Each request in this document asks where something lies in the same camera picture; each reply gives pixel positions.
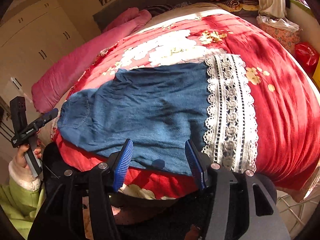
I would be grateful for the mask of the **left hand red nails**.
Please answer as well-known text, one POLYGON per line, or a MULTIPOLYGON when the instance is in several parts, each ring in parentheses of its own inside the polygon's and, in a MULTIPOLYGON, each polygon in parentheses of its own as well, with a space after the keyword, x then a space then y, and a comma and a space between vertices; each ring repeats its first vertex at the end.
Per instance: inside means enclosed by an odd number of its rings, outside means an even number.
MULTIPOLYGON (((37 147, 35 148, 35 150, 33 151, 33 153, 35 154, 35 157, 37 159, 41 159, 42 158, 42 141, 40 139, 37 139, 37 147)), ((16 163, 19 167, 21 168, 26 168, 29 169, 29 165, 27 164, 26 161, 26 154, 29 150, 29 145, 28 144, 24 144, 21 145, 18 150, 17 150, 17 154, 15 157, 16 163)))

